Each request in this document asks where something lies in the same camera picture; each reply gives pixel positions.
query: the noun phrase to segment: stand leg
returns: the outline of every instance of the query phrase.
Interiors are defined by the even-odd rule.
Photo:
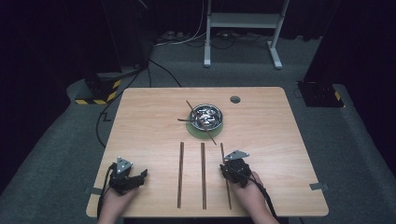
[[[285,15],[286,15],[286,10],[288,9],[288,5],[289,5],[289,0],[285,0],[283,2],[282,10],[279,14],[279,19],[276,24],[276,29],[275,29],[273,40],[268,41],[268,48],[271,52],[271,56],[273,58],[274,65],[275,65],[276,69],[282,68],[282,63],[280,62],[279,56],[277,55],[277,52],[276,52],[276,43],[277,43],[277,39],[279,38],[280,30],[283,25],[283,20],[285,20]]]
[[[206,19],[206,41],[205,41],[205,54],[204,54],[204,67],[210,67],[210,15],[212,8],[212,0],[207,1],[207,19]]]

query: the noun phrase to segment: person's left hand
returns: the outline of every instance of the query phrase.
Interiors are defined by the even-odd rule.
[[[132,198],[137,194],[138,190],[139,188],[131,189],[124,195],[119,195],[114,189],[110,188],[103,199],[98,224],[115,223],[117,218],[125,211]]]

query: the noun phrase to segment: small black circle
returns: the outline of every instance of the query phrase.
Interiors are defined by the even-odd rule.
[[[239,96],[232,96],[230,98],[230,101],[233,102],[234,104],[238,104],[239,102],[241,102],[241,98],[239,98]]]

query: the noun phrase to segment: black device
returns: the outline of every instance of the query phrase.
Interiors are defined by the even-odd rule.
[[[226,161],[224,164],[220,165],[220,169],[224,178],[233,183],[239,183],[242,188],[244,188],[248,183],[246,176],[251,175],[250,168],[243,159]]]
[[[224,178],[228,179],[233,183],[239,183],[241,188],[244,188],[248,181],[253,182],[257,188],[259,188],[260,192],[264,196],[265,201],[268,203],[268,207],[274,216],[274,218],[278,219],[276,215],[276,211],[271,202],[270,195],[267,193],[267,190],[264,188],[262,184],[256,181],[254,177],[251,176],[251,170],[249,165],[245,163],[242,158],[248,157],[249,154],[243,151],[235,150],[231,154],[224,157],[223,164],[220,165],[220,170]]]
[[[123,195],[125,191],[137,188],[145,184],[145,177],[148,175],[146,169],[140,175],[129,177],[132,169],[132,163],[122,158],[117,158],[117,167],[112,168],[109,186],[118,194]]]
[[[139,186],[145,184],[145,178],[148,175],[148,169],[143,171],[140,175],[129,177],[129,173],[132,170],[132,163],[121,157],[117,158],[117,163],[113,162],[107,169],[105,183],[102,188],[102,193],[99,197],[98,207],[97,207],[97,218],[99,219],[103,199],[106,194],[107,178],[110,175],[109,186],[114,189],[119,195],[125,194],[130,189],[135,189]]]

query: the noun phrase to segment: yellow and black hazard tape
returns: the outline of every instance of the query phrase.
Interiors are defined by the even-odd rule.
[[[114,82],[111,93],[109,93],[107,97],[104,97],[103,99],[76,99],[76,103],[78,105],[105,105],[114,100],[114,98],[117,96],[117,90],[120,83],[121,80]]]

